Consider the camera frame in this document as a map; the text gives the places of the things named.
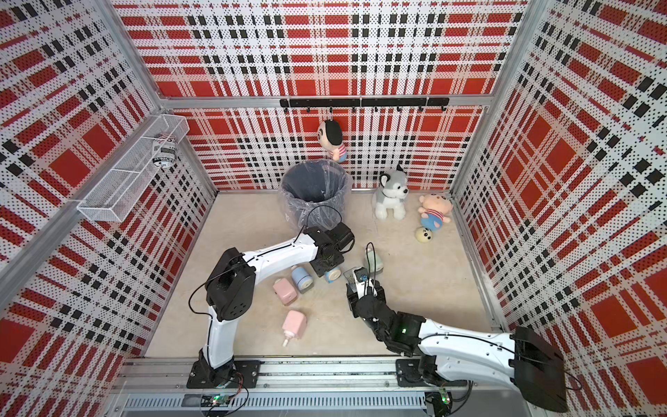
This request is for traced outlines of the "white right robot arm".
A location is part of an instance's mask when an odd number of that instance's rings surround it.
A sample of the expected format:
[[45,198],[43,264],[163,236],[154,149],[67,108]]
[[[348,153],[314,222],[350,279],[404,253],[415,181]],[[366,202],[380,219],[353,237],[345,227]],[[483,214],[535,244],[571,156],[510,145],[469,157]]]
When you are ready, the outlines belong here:
[[563,354],[531,328],[483,333],[396,312],[386,300],[347,289],[347,302],[387,350],[419,359],[419,382],[484,382],[509,387],[538,408],[568,411]]

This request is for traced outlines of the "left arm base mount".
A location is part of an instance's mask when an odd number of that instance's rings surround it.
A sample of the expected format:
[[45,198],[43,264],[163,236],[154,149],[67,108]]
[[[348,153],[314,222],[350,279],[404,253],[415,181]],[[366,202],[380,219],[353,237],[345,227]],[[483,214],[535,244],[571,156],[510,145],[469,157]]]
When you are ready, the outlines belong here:
[[228,387],[254,389],[260,373],[260,361],[236,361],[232,359],[220,368],[213,369],[205,358],[196,361],[189,373],[187,389],[217,389]]

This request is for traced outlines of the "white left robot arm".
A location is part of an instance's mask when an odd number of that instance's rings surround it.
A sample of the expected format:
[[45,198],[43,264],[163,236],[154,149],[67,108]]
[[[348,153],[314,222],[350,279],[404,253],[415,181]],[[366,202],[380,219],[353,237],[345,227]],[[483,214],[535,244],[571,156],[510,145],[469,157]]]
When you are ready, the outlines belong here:
[[301,264],[318,276],[343,264],[354,246],[352,230],[343,222],[333,229],[304,229],[298,236],[262,250],[226,250],[203,288],[208,306],[208,333],[203,358],[217,370],[230,365],[239,319],[252,306],[255,286],[264,279]]

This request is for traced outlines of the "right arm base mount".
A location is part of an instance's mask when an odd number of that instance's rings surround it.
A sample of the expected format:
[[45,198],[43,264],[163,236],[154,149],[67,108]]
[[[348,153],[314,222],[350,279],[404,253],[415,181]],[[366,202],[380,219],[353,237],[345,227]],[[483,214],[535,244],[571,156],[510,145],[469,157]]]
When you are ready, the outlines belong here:
[[465,387],[466,380],[447,380],[437,373],[435,357],[402,358],[395,362],[399,387]]

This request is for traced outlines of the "bright blue pencil sharpener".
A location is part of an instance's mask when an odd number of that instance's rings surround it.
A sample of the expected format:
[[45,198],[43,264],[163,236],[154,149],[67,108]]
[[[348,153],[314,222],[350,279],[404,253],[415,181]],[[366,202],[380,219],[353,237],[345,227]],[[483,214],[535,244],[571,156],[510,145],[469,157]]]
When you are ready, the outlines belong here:
[[335,267],[325,272],[324,279],[327,283],[333,283],[342,276],[342,272],[339,267]]

